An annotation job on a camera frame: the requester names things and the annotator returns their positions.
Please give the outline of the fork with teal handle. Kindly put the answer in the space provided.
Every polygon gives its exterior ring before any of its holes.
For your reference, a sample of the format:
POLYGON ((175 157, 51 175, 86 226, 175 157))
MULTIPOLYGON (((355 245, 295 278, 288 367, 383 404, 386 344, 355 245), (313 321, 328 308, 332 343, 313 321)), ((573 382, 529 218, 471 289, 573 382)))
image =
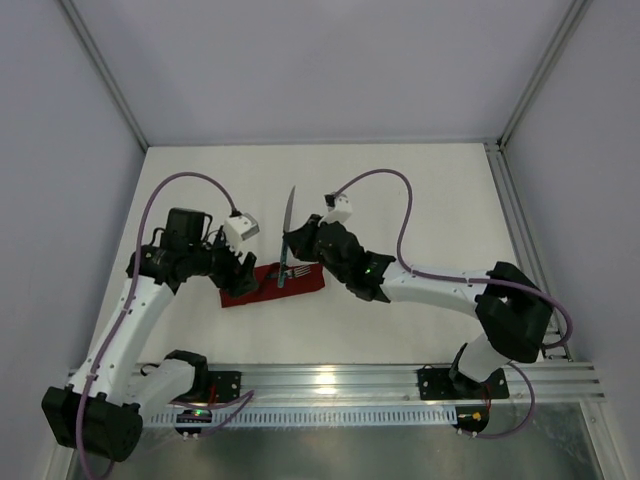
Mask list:
POLYGON ((312 269, 310 265, 296 266, 296 267, 288 268, 284 272, 279 272, 279 271, 270 272, 266 276, 266 279, 278 279, 280 277, 283 277, 285 279, 300 278, 302 276, 310 274, 311 271, 312 269))

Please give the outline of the dark red cloth napkin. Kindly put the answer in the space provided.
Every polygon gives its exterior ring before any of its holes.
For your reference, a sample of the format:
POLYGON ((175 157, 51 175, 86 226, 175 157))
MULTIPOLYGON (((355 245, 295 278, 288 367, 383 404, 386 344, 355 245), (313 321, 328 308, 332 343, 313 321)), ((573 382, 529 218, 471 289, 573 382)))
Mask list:
POLYGON ((323 266, 318 263, 302 264, 297 266, 311 266, 311 273, 300 278, 285 279, 282 287, 278 286, 278 279, 266 279, 273 271, 279 271, 279 264, 263 265, 254 269, 258 288, 249 294, 238 298, 230 297, 226 292, 220 291, 221 307, 232 308, 253 303, 267 302, 287 297, 299 296, 317 292, 325 287, 323 266))

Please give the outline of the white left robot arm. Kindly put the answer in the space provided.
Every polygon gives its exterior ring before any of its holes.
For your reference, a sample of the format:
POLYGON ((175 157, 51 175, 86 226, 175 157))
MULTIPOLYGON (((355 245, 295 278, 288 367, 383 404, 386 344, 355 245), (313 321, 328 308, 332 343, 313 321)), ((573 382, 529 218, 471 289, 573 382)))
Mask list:
POLYGON ((123 462, 135 450, 145 422, 171 401, 210 399, 208 361, 193 352, 174 350, 143 380, 131 381, 150 333, 182 284, 206 277, 232 298, 258 287, 256 257, 241 251, 258 233, 257 221, 233 211, 208 237, 210 218, 173 208, 151 243, 137 245, 121 299, 98 343, 64 387, 44 394, 42 409, 60 445, 123 462))

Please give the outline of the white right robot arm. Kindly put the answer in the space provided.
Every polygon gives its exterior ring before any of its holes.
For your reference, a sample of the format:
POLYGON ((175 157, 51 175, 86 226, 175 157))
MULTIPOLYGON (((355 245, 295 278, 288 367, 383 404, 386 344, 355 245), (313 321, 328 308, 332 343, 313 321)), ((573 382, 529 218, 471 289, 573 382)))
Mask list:
POLYGON ((419 275, 393 256, 364 249, 343 224, 317 215, 283 240, 296 259, 321 264, 361 300, 426 304, 478 320, 482 334, 459 349, 448 372, 462 398, 480 394, 510 361, 535 362, 543 348, 552 305, 513 264, 498 262, 471 279, 419 275))

